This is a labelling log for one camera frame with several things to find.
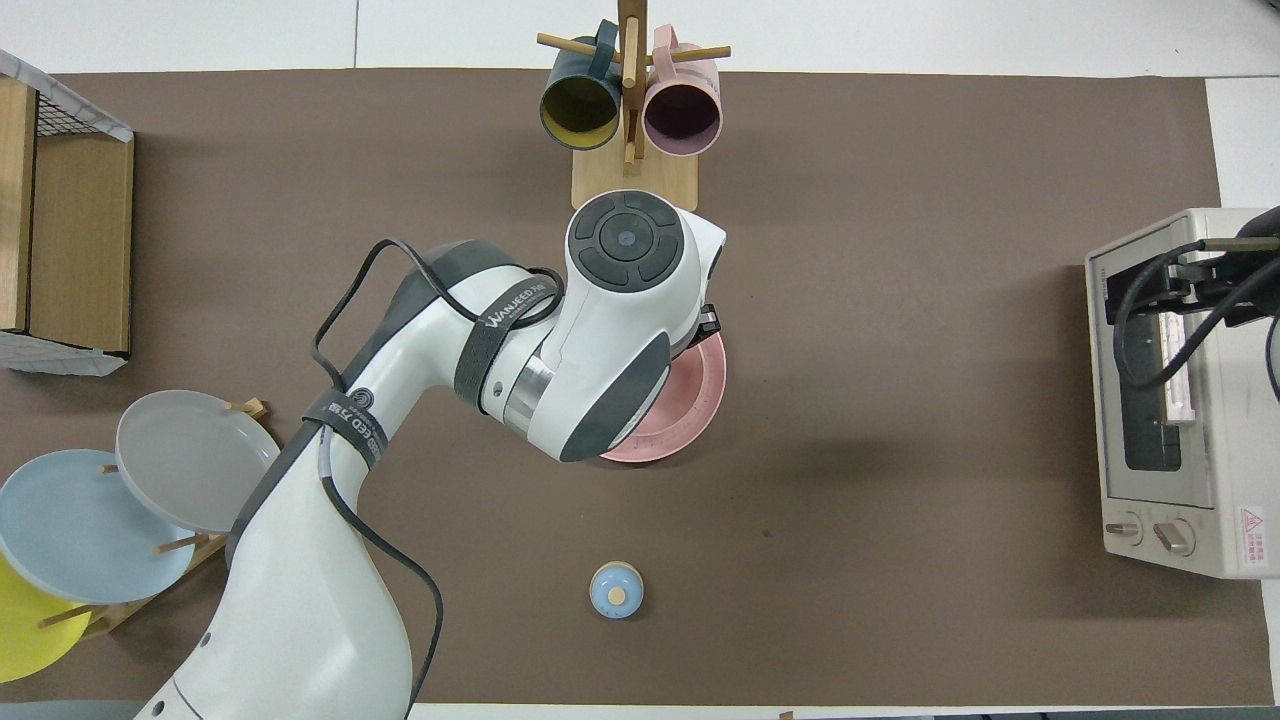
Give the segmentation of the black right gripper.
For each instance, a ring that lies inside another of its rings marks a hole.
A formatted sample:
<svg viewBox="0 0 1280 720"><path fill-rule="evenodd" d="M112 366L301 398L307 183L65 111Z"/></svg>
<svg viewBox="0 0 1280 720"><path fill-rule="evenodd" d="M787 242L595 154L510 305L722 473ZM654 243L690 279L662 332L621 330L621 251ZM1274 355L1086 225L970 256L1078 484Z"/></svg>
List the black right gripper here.
<svg viewBox="0 0 1280 720"><path fill-rule="evenodd" d="M1228 252L1184 252L1178 258L1179 278L1229 278L1229 281L1170 281L1170 304L1190 307L1213 307L1222 302L1236 284L1244 284L1256 273L1270 269L1262 281L1254 281L1251 292L1228 311L1226 323L1251 323L1262 315L1280 316L1280 205L1248 220L1235 234L1238 240L1272 238L1277 247L1267 252L1251 251L1239 256Z"/></svg>

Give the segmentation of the pink plate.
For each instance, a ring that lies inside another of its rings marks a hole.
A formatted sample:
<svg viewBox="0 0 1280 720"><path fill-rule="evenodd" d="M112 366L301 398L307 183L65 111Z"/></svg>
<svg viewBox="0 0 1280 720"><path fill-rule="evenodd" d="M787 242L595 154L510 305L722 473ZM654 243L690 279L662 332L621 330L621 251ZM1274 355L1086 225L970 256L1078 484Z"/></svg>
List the pink plate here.
<svg viewBox="0 0 1280 720"><path fill-rule="evenodd" d="M603 459L652 462L689 447L718 413L727 378L722 334L686 348L672 361L666 386L645 418Z"/></svg>

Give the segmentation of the wooden mug tree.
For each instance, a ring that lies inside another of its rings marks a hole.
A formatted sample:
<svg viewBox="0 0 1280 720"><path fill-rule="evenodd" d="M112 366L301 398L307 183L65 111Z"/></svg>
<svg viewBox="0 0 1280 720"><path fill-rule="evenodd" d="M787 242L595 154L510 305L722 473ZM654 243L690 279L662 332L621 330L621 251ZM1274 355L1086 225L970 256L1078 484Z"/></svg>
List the wooden mug tree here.
<svg viewBox="0 0 1280 720"><path fill-rule="evenodd" d="M699 158L705 151L687 158L662 152L646 141L640 120L648 77L653 68L654 31L659 26L652 28L648 24L646 0L616 0L616 4L617 17L608 20L613 20L620 28L614 53L614 60L621 64L623 86L620 128L614 137L599 149L586 151L568 149L573 155L571 204L573 208L581 208L589 199L612 190L645 190L669 200L677 208L692 211L699 202ZM590 47L576 38L540 33L538 42L556 49L557 53L562 49L590 53ZM698 46L694 51L676 53L675 59L677 61L713 59L717 64L730 55L728 46ZM722 90L721 102L722 133L724 128Z"/></svg>

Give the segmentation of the beige toaster oven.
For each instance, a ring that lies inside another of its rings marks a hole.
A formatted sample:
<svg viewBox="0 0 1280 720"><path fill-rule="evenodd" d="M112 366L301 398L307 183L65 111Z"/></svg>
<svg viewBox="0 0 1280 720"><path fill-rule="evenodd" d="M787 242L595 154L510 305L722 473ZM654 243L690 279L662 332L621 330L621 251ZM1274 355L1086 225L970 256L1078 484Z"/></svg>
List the beige toaster oven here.
<svg viewBox="0 0 1280 720"><path fill-rule="evenodd" d="M1224 579L1280 579L1280 316L1222 323L1160 386L1213 307L1170 304L1184 252L1267 252L1238 240L1254 208L1192 208L1091 252L1091 336L1103 547Z"/></svg>

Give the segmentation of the pale pink mug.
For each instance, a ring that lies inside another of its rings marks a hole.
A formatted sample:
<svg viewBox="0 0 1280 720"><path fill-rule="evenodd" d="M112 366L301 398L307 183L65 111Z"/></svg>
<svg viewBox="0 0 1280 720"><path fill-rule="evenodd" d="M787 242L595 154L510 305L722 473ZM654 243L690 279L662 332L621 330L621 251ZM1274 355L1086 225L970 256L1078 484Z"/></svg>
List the pale pink mug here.
<svg viewBox="0 0 1280 720"><path fill-rule="evenodd" d="M719 68L713 59L677 61L676 53L698 46L682 44L672 24L654 31L653 68L640 120L646 141L680 158L707 151L722 127Z"/></svg>

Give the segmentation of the brown table mat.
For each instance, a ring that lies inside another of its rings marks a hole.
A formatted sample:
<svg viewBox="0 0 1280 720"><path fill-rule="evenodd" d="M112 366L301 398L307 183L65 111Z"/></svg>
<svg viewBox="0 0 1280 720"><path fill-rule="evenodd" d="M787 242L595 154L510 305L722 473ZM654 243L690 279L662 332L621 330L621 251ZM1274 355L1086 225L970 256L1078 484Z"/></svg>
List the brown table mat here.
<svg viewBox="0 0 1280 720"><path fill-rule="evenodd" d="M134 128L133 354L0 372L0 483L155 389L326 387L370 246L562 268L541 70L69 76ZM425 395L358 511L436 579L431 703L1270 705L1263 601L1108 553L1085 255L1219 205L1199 79L731 74L700 213L723 404L646 466L562 465ZM595 570L641 607L602 618Z"/></svg>

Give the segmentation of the dark teal mug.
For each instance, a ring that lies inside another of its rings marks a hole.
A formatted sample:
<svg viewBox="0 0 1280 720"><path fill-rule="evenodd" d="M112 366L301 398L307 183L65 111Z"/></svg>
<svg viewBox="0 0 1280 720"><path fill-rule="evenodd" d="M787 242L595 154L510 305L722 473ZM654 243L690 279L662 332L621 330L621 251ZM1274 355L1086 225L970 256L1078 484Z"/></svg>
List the dark teal mug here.
<svg viewBox="0 0 1280 720"><path fill-rule="evenodd" d="M575 151L599 149L620 128L622 69L614 60L620 28L604 19L594 36L576 40L590 53L559 50L543 91L539 113L545 132Z"/></svg>

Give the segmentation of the grey plate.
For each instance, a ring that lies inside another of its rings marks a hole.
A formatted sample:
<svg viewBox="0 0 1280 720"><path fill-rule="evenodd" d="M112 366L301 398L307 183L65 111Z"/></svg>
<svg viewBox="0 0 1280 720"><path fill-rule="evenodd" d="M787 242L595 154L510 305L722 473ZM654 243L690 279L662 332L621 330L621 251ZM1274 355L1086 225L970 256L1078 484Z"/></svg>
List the grey plate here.
<svg viewBox="0 0 1280 720"><path fill-rule="evenodd" d="M119 473L132 495L187 530L227 534L280 454L248 414L189 389L136 400L115 430Z"/></svg>

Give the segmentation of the wooden plate rack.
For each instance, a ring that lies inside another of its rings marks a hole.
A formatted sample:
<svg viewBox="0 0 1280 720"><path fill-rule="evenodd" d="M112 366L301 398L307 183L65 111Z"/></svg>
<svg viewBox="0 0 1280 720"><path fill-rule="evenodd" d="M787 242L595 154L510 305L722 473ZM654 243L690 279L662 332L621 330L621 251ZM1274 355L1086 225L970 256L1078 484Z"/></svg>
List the wooden plate rack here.
<svg viewBox="0 0 1280 720"><path fill-rule="evenodd" d="M262 427L265 427L265 418L269 416L271 411L270 405L259 397L251 397L243 402L227 401L224 402L224 409L228 411L242 413L255 419ZM173 553L184 547L191 547L193 550L193 555L189 560L188 568L179 575L179 579L182 580L187 574L212 557L215 552L225 544L225 534L189 533L186 537L157 546L154 552ZM155 598L156 596L154 594L128 603L81 603L61 612L41 618L35 623L35 628L45 630L51 626L69 623L69 620L74 618L87 618L88 624L84 629L83 638L93 638L113 632Z"/></svg>

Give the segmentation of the light blue plate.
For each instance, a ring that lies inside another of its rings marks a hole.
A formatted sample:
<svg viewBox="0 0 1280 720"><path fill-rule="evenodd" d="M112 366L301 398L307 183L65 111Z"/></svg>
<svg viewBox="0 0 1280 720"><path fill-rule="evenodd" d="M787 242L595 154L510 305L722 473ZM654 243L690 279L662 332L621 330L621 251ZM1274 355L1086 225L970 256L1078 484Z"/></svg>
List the light blue plate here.
<svg viewBox="0 0 1280 720"><path fill-rule="evenodd" d="M64 600L129 603L159 594L188 570L192 537L145 507L113 454L69 448L18 468L0 486L0 552L29 583Z"/></svg>

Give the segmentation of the yellow plate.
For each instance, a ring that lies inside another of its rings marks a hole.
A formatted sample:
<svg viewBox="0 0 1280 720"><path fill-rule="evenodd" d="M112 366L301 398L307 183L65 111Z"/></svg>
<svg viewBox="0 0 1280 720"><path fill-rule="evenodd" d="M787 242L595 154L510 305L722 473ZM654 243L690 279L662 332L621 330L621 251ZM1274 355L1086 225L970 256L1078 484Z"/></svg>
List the yellow plate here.
<svg viewBox="0 0 1280 720"><path fill-rule="evenodd" d="M90 612L41 626L81 605L32 585L0 555L0 683L14 682L60 657L83 635Z"/></svg>

